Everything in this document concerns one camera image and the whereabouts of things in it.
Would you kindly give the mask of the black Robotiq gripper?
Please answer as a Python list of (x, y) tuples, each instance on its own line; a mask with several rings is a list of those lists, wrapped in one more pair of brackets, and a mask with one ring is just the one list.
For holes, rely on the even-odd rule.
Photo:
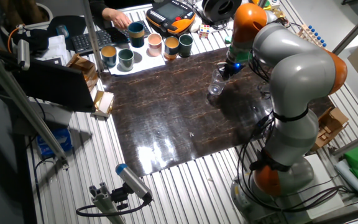
[(225, 81), (229, 80), (231, 76), (239, 73), (243, 68), (244, 66), (242, 64), (234, 62), (217, 64), (217, 70)]

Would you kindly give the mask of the person's hand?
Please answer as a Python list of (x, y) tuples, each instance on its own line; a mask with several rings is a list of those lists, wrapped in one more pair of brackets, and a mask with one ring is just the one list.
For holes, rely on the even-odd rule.
[(132, 23), (123, 12), (108, 7), (103, 9), (102, 17), (107, 21), (111, 21), (118, 29), (127, 29)]

